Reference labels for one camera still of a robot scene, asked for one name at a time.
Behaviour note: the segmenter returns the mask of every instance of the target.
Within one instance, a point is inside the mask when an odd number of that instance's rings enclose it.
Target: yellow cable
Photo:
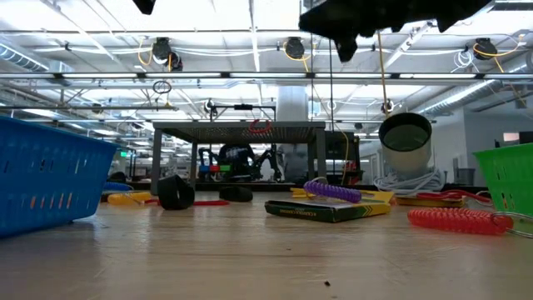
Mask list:
[[[479,50],[477,50],[477,46],[479,46],[479,44],[475,44],[474,47],[472,49],[474,49],[474,52],[477,52],[481,55],[485,55],[487,57],[491,57],[491,58],[499,58],[499,57],[502,57],[502,56],[505,56],[505,55],[508,55],[508,54],[511,54],[513,52],[515,52],[516,50],[518,50],[518,47],[520,46],[519,43],[516,44],[516,47],[512,50],[510,50],[509,52],[505,52],[505,53],[500,53],[500,54],[490,54],[490,53],[485,53],[485,52],[481,52]]]
[[[498,68],[500,69],[500,71],[502,73],[505,73],[505,71],[503,70],[503,67],[501,67],[501,64],[500,62],[498,61],[498,59],[496,57],[494,57],[494,61],[496,62],[496,65],[498,66]],[[513,90],[513,93],[515,94],[515,96],[517,98],[520,99],[520,101],[522,101],[522,103],[524,104],[525,107],[527,107],[527,104],[526,104],[526,100],[524,100],[524,98],[518,93],[518,91],[516,91],[515,89],[515,86],[513,86],[512,84],[509,84]]]
[[[303,61],[303,66],[306,67],[306,72],[308,73],[309,72],[309,68],[307,67],[307,62],[305,60]]]
[[[386,100],[386,86],[385,86],[385,67],[383,65],[383,48],[381,46],[381,33],[377,32],[377,41],[380,46],[380,67],[381,67],[381,85],[383,86],[383,110],[385,111],[385,118],[389,117],[388,103]]]
[[[150,58],[148,59],[148,62],[145,62],[145,61],[142,60],[142,57],[141,57],[142,42],[144,42],[144,37],[141,39],[141,42],[139,43],[139,52],[137,52],[137,57],[139,58],[139,62],[141,62],[143,65],[147,66],[147,65],[149,65],[152,62],[153,44],[150,46]]]
[[[320,104],[322,108],[324,108],[324,112],[326,112],[327,116],[331,119],[330,113],[327,111],[327,107],[324,106],[324,103],[322,103],[322,99],[320,98],[320,95],[318,95],[318,91],[316,90],[315,86],[312,86],[313,91],[316,94],[316,97],[318,98],[318,101],[320,101]],[[333,123],[337,129],[342,133],[344,138],[346,139],[346,155],[344,157],[344,170],[342,171],[342,181],[341,184],[344,184],[344,178],[346,177],[346,163],[348,162],[348,152],[350,151],[350,139],[348,136],[342,131],[342,129],[339,128],[339,126],[336,124],[336,122]]]

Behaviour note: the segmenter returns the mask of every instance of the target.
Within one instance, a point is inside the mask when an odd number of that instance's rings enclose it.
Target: black object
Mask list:
[[[386,112],[392,112],[392,103],[391,103],[391,100],[390,99],[387,99],[386,100],[386,111],[385,111],[385,103],[383,103],[380,107],[380,110],[382,113],[386,113]]]
[[[424,138],[416,140],[416,142],[414,144],[410,144],[409,147],[405,147],[404,145],[404,147],[399,148],[395,145],[390,145],[390,143],[388,143],[385,139],[385,136],[392,129],[407,125],[417,127],[423,130],[425,132]],[[389,117],[387,120],[385,120],[385,122],[381,124],[378,134],[381,141],[381,145],[397,152],[410,152],[417,150],[418,148],[424,147],[431,140],[431,133],[431,123],[425,117],[419,115],[418,113],[404,112],[398,113],[397,115]]]
[[[115,172],[109,175],[107,181],[110,183],[126,183],[126,174],[124,172]]]
[[[194,189],[179,176],[173,175],[157,182],[159,203],[166,210],[182,210],[194,203]]]
[[[371,37],[376,30],[397,31],[405,23],[436,18],[441,33],[471,17],[491,0],[327,0],[300,16],[301,30],[335,42],[341,62],[357,50],[356,37]]]
[[[172,51],[170,46],[170,38],[158,37],[152,46],[152,55],[160,61],[165,61],[162,65],[170,68],[172,72],[183,71],[182,58]]]
[[[290,58],[301,59],[303,58],[303,53],[306,49],[303,47],[303,44],[298,37],[289,37],[285,45],[285,53]]]
[[[156,4],[156,0],[133,0],[137,8],[141,11],[142,14],[151,15],[153,12],[153,7]]]
[[[224,187],[220,190],[218,197],[222,200],[243,203],[253,200],[253,193],[252,190],[244,187]]]
[[[487,54],[498,54],[498,49],[494,46],[489,38],[477,38],[476,47],[474,49],[474,57],[479,60],[490,60],[492,56],[487,56],[477,52],[476,50]]]

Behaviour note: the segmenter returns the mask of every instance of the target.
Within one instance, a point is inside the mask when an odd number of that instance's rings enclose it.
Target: red handle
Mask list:
[[[250,133],[267,133],[271,130],[272,124],[268,120],[265,121],[266,126],[264,128],[256,129],[256,125],[259,123],[259,121],[261,120],[257,119],[250,123],[250,127],[248,128]]]

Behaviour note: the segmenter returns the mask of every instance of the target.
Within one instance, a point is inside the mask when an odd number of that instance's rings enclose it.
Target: yellow block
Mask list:
[[[129,192],[111,194],[107,198],[107,202],[112,205],[138,205],[151,198],[152,195],[149,192]]]

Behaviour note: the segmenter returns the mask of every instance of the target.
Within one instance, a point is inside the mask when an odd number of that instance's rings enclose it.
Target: wooden table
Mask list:
[[[265,213],[265,200],[288,195],[181,212],[102,205],[1,240],[2,299],[531,297],[531,240],[412,227],[408,207],[338,224]]]

